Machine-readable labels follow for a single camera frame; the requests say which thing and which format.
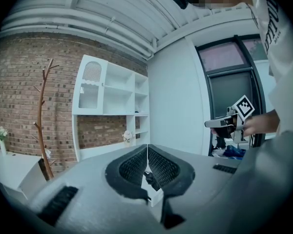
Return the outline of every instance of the blue cloth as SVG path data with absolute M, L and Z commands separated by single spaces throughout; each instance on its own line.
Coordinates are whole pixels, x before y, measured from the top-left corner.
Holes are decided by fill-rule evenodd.
M 224 152 L 224 156 L 226 157 L 239 157 L 242 158 L 244 157 L 245 154 L 245 149 L 240 149 L 240 148 L 236 148 L 234 146 L 227 146 L 225 152 Z

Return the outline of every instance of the wooden coat rack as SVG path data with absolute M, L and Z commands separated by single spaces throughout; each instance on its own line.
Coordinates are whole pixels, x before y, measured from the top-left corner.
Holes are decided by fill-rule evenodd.
M 47 155 L 46 155 L 46 153 L 45 153 L 46 145 L 44 145 L 44 143 L 43 143 L 43 137 L 42 137 L 41 111 L 42 111 L 42 106 L 43 106 L 43 104 L 44 104 L 44 100 L 43 100 L 43 92 L 44 92 L 45 84 L 46 84 L 46 82 L 47 82 L 48 74 L 49 74 L 49 72 L 50 72 L 50 70 L 51 70 L 52 68 L 55 68 L 55 67 L 58 67 L 58 66 L 59 66 L 59 65 L 55 65 L 55 66 L 51 67 L 52 63 L 53 63 L 53 59 L 50 60 L 50 63 L 49 63 L 49 65 L 48 65 L 47 70 L 46 70 L 46 71 L 45 71 L 44 69 L 42 70 L 43 83 L 42 83 L 42 87 L 41 87 L 41 89 L 39 89 L 38 87 L 34 86 L 34 88 L 40 93 L 40 96 L 39 96 L 39 103 L 38 103 L 38 119 L 37 119 L 38 122 L 37 122 L 37 123 L 34 122 L 34 125 L 37 127 L 37 130 L 38 130 L 38 138 L 39 138 L 39 139 L 37 139 L 36 137 L 34 137 L 34 136 L 32 135 L 32 137 L 33 137 L 35 140 L 39 141 L 40 148 L 41 148 L 41 153 L 42 153 L 42 157 L 43 157 L 44 164 L 45 164 L 45 167 L 46 167 L 47 174 L 48 174 L 49 178 L 53 178 L 53 177 L 54 177 L 54 176 L 53 176 L 53 173 L 52 173 L 52 171 L 51 171 L 50 166 L 55 162 L 55 160 L 52 161 L 51 164 L 49 164 L 49 161 L 48 161 L 48 159 L 47 159 Z

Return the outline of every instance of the white cabinet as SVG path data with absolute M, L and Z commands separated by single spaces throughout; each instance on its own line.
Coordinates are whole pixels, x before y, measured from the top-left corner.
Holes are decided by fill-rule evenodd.
M 101 115 L 103 113 L 107 65 L 106 60 L 84 55 L 75 83 L 73 114 Z
M 73 96 L 72 129 L 77 160 L 116 151 L 123 143 L 80 149 L 78 115 L 126 116 L 127 130 L 134 138 L 131 145 L 149 144 L 148 78 L 106 60 L 84 55 Z M 136 129 L 136 118 L 140 128 Z

